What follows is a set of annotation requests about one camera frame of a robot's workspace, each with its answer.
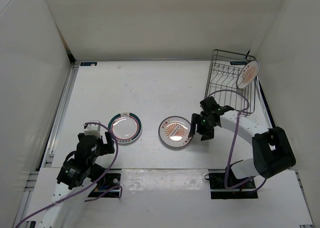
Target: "plate in dish rack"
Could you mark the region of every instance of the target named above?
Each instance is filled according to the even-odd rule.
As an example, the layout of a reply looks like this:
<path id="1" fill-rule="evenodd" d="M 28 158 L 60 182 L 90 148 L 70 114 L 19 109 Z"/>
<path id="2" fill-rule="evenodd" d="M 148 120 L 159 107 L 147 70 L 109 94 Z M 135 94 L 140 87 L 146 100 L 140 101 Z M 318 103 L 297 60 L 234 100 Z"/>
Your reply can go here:
<path id="1" fill-rule="evenodd" d="M 239 77 L 236 80 L 236 87 L 239 89 L 246 88 L 257 76 L 259 65 L 260 64 L 257 60 L 253 60 L 246 66 L 244 66 Z"/>
<path id="2" fill-rule="evenodd" d="M 108 124 L 120 144 L 133 142 L 142 131 L 141 121 L 133 113 L 124 112 L 115 115 Z"/>
<path id="3" fill-rule="evenodd" d="M 190 127 L 190 122 L 183 117 L 165 118 L 158 130 L 160 140 L 171 148 L 180 149 L 192 140 L 188 138 Z"/>

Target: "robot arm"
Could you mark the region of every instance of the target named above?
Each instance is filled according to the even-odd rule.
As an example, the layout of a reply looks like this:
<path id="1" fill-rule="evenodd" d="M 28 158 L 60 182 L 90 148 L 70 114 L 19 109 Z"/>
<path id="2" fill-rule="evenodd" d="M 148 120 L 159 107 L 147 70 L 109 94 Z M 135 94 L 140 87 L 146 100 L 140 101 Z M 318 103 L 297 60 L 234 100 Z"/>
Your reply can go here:
<path id="1" fill-rule="evenodd" d="M 104 144 L 100 126 L 88 125 L 84 133 L 78 134 L 79 143 L 76 151 L 67 155 L 57 177 L 51 202 L 55 204 L 47 209 L 38 228 L 71 228 L 85 205 L 85 200 L 94 189 L 87 189 L 78 195 L 57 204 L 57 202 L 81 191 L 98 179 L 105 168 L 96 164 L 98 156 L 113 154 L 114 142 L 109 132 L 105 132 L 107 143 Z"/>
<path id="2" fill-rule="evenodd" d="M 192 115 L 189 137 L 198 132 L 202 135 L 202 141 L 212 139 L 215 126 L 235 132 L 238 112 L 229 106 L 219 106 L 213 97 L 206 98 L 200 104 L 204 111 L 200 115 Z M 237 179 L 257 175 L 270 178 L 296 164 L 295 156 L 282 128 L 264 128 L 245 117 L 240 117 L 238 135 L 252 145 L 253 158 L 231 166 Z"/>

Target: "plate rim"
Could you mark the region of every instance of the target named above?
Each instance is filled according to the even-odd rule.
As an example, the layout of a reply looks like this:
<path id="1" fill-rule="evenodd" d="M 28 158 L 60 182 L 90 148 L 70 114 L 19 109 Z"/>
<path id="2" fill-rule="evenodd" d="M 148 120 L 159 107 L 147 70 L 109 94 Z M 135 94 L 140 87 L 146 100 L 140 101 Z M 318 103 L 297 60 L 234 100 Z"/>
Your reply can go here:
<path id="1" fill-rule="evenodd" d="M 134 119 L 137 121 L 137 124 L 138 124 L 137 132 L 134 134 L 134 136 L 133 136 L 132 138 L 123 140 L 123 139 L 120 139 L 120 138 L 118 138 L 117 136 L 115 136 L 117 142 L 119 142 L 119 143 L 121 143 L 121 144 L 127 144 L 127 143 L 130 143 L 130 142 L 135 141 L 135 140 L 139 137 L 139 135 L 141 134 L 141 131 L 142 131 L 142 123 L 141 123 L 140 118 L 139 118 L 136 114 L 134 114 L 134 113 L 132 113 L 132 112 L 122 112 L 122 113 L 116 114 L 115 116 L 113 116 L 113 117 L 110 119 L 109 124 L 108 124 L 108 128 L 109 128 L 110 130 L 112 130 L 112 124 L 114 123 L 114 121 L 115 121 L 117 118 L 119 118 L 119 117 L 123 117 L 123 116 L 124 116 L 123 114 L 128 114 L 128 117 L 134 118 Z"/>
<path id="2" fill-rule="evenodd" d="M 186 118 L 184 118 L 184 117 L 182 117 L 182 116 L 169 116 L 169 117 L 163 119 L 163 120 L 160 122 L 160 125 L 159 125 L 159 128 L 158 128 L 158 135 L 159 135 L 160 141 L 161 141 L 162 143 L 164 143 L 166 146 L 168 146 L 168 147 L 170 147 L 170 148 L 173 148 L 173 149 L 182 148 L 182 147 L 187 146 L 187 145 L 191 142 L 191 140 L 193 139 L 193 137 L 189 138 L 189 142 L 188 142 L 187 144 L 181 146 L 181 147 L 173 147 L 173 146 L 170 146 L 170 145 L 168 145 L 167 143 L 165 143 L 165 142 L 162 140 L 162 138 L 161 138 L 161 136 L 160 136 L 161 124 L 162 124 L 165 120 L 167 120 L 167 119 L 169 119 L 169 118 L 171 118 L 171 117 L 179 117 L 179 118 L 182 118 L 182 119 L 186 120 L 186 121 L 189 123 L 190 127 L 191 127 L 191 123 L 190 123 Z"/>
<path id="3" fill-rule="evenodd" d="M 242 74 L 243 70 L 246 68 L 246 66 L 247 66 L 248 64 L 250 64 L 250 63 L 252 63 L 252 62 L 257 62 L 257 63 L 258 63 L 258 68 L 257 68 L 257 71 L 256 71 L 256 74 L 255 74 L 254 78 L 252 79 L 252 81 L 251 81 L 250 83 L 252 83 L 252 82 L 254 81 L 254 79 L 256 78 L 256 76 L 258 75 L 259 68 L 260 68 L 260 63 L 259 63 L 259 61 L 258 61 L 258 60 L 252 60 L 252 61 L 248 62 L 248 63 L 241 69 L 241 72 L 240 72 L 238 78 L 236 79 L 236 84 L 235 84 L 235 85 L 236 85 L 237 89 L 245 89 L 246 87 L 249 86 L 250 83 L 248 83 L 245 87 L 240 88 L 240 87 L 238 86 L 238 82 L 239 82 L 239 78 L 240 78 L 240 75 Z"/>

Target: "white wall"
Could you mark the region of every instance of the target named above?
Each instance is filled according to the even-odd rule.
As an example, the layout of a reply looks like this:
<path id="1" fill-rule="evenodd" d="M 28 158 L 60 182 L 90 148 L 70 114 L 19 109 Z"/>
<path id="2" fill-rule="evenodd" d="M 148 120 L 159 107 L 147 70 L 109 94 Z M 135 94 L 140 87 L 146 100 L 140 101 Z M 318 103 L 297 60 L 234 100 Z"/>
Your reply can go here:
<path id="1" fill-rule="evenodd" d="M 108 59 L 247 53 L 284 0 L 46 1 L 76 59 Z"/>
<path id="2" fill-rule="evenodd" d="M 285 0 L 257 58 L 277 125 L 286 130 L 314 223 L 320 227 L 320 0 Z"/>
<path id="3" fill-rule="evenodd" d="M 45 0 L 0 0 L 0 227 L 12 227 L 70 69 Z"/>

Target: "wire basket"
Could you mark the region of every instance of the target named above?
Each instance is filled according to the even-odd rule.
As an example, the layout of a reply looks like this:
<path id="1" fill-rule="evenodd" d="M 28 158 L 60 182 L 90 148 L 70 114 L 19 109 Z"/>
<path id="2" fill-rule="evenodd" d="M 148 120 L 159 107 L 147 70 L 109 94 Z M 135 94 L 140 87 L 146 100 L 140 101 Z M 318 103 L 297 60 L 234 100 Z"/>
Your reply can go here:
<path id="1" fill-rule="evenodd" d="M 250 103 L 249 109 L 242 114 L 244 116 L 252 114 L 256 107 L 257 78 L 244 89 L 238 89 L 236 83 L 243 67 L 255 59 L 250 55 L 215 49 L 212 52 L 204 97 L 223 89 L 235 91 L 247 98 Z M 212 96 L 220 106 L 229 105 L 236 111 L 247 107 L 246 101 L 234 92 L 217 92 Z"/>

